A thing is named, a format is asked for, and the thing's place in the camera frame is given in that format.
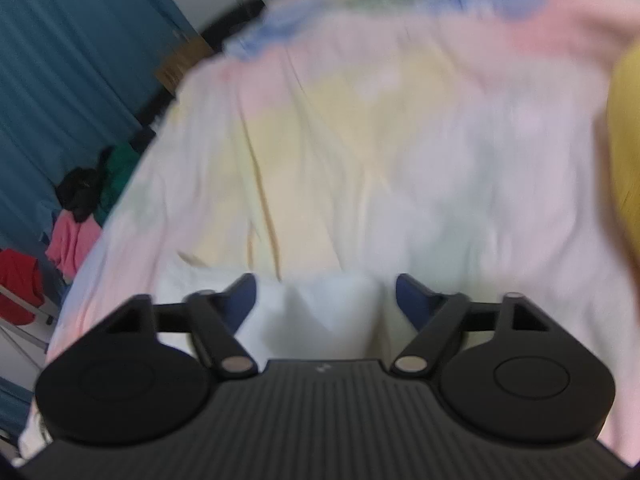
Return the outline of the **brown cardboard box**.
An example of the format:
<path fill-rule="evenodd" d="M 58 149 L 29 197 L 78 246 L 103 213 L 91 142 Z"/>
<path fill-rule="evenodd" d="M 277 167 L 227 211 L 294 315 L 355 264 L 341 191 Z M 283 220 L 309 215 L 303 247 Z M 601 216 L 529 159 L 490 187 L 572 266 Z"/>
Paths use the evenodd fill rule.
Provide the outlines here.
<path fill-rule="evenodd" d="M 202 36 L 194 36 L 179 44 L 160 62 L 155 77 L 168 92 L 174 94 L 184 75 L 213 54 L 214 50 Z"/>

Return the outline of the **white ribbed garment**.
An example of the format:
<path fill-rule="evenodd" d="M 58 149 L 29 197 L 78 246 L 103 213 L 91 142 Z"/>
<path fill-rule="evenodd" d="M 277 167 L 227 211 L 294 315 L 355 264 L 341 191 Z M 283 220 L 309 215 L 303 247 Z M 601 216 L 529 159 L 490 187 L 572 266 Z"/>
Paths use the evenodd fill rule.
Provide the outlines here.
<path fill-rule="evenodd" d="M 152 296 L 173 304 L 200 292 L 226 289 L 245 270 L 169 259 Z M 269 360 L 383 359 L 383 286 L 369 275 L 330 272 L 279 282 L 257 275 L 256 302 L 234 333 L 260 369 Z"/>

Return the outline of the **pink cloth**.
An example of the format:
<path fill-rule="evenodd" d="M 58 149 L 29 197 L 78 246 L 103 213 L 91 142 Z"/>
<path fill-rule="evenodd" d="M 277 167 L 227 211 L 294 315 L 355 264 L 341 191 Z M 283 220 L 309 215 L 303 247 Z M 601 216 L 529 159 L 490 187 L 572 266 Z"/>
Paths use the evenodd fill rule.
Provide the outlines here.
<path fill-rule="evenodd" d="M 102 233 L 93 215 L 78 223 L 73 214 L 63 209 L 53 226 L 46 256 L 66 283 L 73 281 L 89 252 Z"/>

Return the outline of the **yellow cloth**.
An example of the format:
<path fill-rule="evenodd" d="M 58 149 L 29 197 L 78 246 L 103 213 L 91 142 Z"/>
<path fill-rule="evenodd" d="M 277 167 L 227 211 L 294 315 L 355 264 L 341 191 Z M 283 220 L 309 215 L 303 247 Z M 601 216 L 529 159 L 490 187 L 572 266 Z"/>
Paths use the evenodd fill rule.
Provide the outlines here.
<path fill-rule="evenodd" d="M 608 90 L 606 126 L 612 196 L 628 244 L 639 260 L 639 45 L 616 63 Z"/>

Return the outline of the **teal curtain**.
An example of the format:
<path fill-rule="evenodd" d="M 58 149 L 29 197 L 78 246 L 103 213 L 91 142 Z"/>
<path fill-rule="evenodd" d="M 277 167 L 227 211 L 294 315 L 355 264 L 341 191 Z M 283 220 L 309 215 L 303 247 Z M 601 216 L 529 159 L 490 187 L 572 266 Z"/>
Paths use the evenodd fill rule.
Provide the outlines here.
<path fill-rule="evenodd" d="M 172 0 L 1 0 L 1 244 L 44 251 L 54 189 L 139 128 L 157 67 L 194 33 Z"/>

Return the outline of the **red cloth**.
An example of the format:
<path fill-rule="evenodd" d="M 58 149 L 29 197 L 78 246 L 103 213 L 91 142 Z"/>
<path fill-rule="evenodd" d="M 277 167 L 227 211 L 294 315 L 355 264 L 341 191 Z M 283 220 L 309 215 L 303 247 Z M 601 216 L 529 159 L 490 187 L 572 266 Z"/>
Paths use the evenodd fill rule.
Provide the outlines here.
<path fill-rule="evenodd" d="M 43 284 L 38 260 L 10 248 L 2 249 L 0 259 L 1 285 L 35 308 L 42 306 Z M 1 296 L 1 317 L 18 326 L 35 321 L 32 312 L 4 295 Z"/>

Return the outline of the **pastel rainbow bed cover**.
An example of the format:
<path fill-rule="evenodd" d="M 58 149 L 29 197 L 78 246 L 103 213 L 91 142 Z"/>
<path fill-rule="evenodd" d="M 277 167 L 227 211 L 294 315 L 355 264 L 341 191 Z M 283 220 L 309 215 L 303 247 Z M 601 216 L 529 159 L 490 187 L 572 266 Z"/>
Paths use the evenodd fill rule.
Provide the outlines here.
<path fill-rule="evenodd" d="M 279 282 L 369 275 L 380 342 L 408 273 L 532 298 L 611 370 L 602 441 L 639 457 L 639 292 L 608 202 L 604 111 L 639 0 L 282 0 L 182 82 L 74 279 L 56 358 L 175 256 Z"/>

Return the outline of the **white drying rack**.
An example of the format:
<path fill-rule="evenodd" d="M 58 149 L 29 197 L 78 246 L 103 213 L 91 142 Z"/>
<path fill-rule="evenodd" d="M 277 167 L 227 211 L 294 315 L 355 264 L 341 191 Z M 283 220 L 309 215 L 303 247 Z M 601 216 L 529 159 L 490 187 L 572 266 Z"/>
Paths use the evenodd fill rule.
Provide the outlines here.
<path fill-rule="evenodd" d="M 35 320 L 43 319 L 45 326 L 49 326 L 51 330 L 54 330 L 58 318 L 60 317 L 61 308 L 55 304 L 48 296 L 43 296 L 43 304 L 39 307 L 35 307 L 29 302 L 23 300 L 21 297 L 16 296 L 13 292 L 5 287 L 1 287 L 1 295 L 8 298 L 14 304 L 19 306 L 22 310 L 31 313 Z M 1 327 L 4 330 L 8 330 L 10 333 L 15 334 L 22 339 L 28 341 L 30 344 L 38 347 L 42 351 L 47 351 L 49 347 L 51 334 L 46 338 L 41 338 L 38 335 L 26 332 L 21 326 L 17 326 L 14 323 L 10 323 L 4 318 L 1 320 Z"/>

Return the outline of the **black cloth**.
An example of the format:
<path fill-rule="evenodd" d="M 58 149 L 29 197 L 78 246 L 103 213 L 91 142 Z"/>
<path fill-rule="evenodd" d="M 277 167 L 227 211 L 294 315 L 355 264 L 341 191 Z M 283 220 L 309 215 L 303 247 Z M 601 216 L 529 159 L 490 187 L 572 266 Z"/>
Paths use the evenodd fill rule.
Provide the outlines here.
<path fill-rule="evenodd" d="M 104 148 L 98 166 L 76 167 L 55 187 L 60 206 L 72 214 L 75 222 L 84 223 L 98 208 L 108 176 L 107 163 L 113 151 L 114 146 Z"/>

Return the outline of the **green cloth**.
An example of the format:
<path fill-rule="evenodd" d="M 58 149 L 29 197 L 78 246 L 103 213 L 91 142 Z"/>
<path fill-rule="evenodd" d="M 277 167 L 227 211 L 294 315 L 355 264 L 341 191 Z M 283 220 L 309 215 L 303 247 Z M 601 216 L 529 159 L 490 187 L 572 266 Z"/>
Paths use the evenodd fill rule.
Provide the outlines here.
<path fill-rule="evenodd" d="M 93 218 L 104 226 L 119 201 L 129 179 L 138 166 L 141 155 L 129 144 L 108 146 L 100 154 L 98 168 L 98 201 Z"/>

